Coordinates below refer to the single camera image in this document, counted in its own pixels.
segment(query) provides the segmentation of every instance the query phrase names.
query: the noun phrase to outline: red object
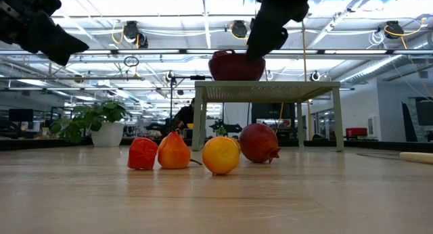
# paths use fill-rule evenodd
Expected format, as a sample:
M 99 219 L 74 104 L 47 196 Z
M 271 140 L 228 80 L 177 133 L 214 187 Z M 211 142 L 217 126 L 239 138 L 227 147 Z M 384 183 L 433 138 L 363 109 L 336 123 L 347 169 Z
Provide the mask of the red object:
M 367 128 L 346 128 L 346 136 L 367 136 Z
M 154 168 L 158 145 L 150 139 L 135 138 L 129 148 L 128 167 L 151 170 Z
M 254 163 L 272 162 L 279 158 L 278 139 L 275 132 L 264 124 L 246 126 L 239 137 L 242 153 Z
M 232 49 L 217 51 L 209 61 L 209 70 L 216 81 L 259 81 L 265 71 L 262 57 L 254 62 L 246 61 L 246 54 Z

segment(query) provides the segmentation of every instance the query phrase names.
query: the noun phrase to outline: potted plant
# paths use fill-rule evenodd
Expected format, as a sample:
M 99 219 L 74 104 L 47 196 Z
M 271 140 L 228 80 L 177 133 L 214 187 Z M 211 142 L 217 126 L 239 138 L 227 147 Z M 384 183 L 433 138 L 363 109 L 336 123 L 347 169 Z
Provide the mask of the potted plant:
M 127 111 L 116 101 L 107 101 L 92 106 L 77 106 L 73 119 L 61 118 L 51 126 L 51 133 L 59 133 L 69 142 L 81 142 L 83 129 L 90 129 L 94 146 L 116 147 L 120 145 L 124 125 L 119 123 Z
M 226 137 L 228 133 L 225 130 L 224 126 L 220 126 L 217 130 L 215 130 L 215 135 L 217 137 Z

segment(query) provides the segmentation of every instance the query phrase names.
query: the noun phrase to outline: computer monitor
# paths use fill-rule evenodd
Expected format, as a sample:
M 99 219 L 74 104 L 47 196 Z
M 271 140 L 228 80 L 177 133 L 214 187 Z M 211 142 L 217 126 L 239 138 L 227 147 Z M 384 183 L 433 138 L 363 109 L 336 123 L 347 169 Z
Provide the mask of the computer monitor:
M 420 126 L 433 126 L 433 102 L 421 101 L 416 103 L 418 124 Z
M 9 121 L 11 122 L 32 122 L 32 109 L 9 109 Z
M 252 123 L 257 123 L 257 119 L 279 119 L 281 114 L 281 103 L 253 103 L 251 108 Z M 294 103 L 284 103 L 282 119 L 290 119 L 291 125 L 295 121 Z

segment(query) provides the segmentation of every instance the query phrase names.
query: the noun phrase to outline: desk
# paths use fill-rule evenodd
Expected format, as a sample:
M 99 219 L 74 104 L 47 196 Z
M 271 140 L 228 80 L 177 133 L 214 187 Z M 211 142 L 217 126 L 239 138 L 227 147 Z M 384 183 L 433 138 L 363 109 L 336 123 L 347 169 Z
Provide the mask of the desk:
M 192 149 L 199 151 L 203 147 L 209 102 L 296 103 L 297 114 L 302 115 L 302 102 L 329 92 L 334 98 L 337 151 L 343 151 L 339 82 L 196 81 Z M 302 120 L 298 120 L 299 147 L 304 147 L 303 127 Z

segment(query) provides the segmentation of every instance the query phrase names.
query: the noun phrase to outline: black robotic arm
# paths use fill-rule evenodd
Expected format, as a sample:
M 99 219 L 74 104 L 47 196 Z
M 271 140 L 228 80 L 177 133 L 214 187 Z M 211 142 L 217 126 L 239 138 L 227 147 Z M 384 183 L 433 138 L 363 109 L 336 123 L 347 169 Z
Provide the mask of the black robotic arm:
M 247 60 L 254 61 L 274 49 L 280 49 L 288 38 L 283 26 L 290 20 L 301 22 L 308 14 L 308 0 L 257 0 L 262 3 L 248 39 Z

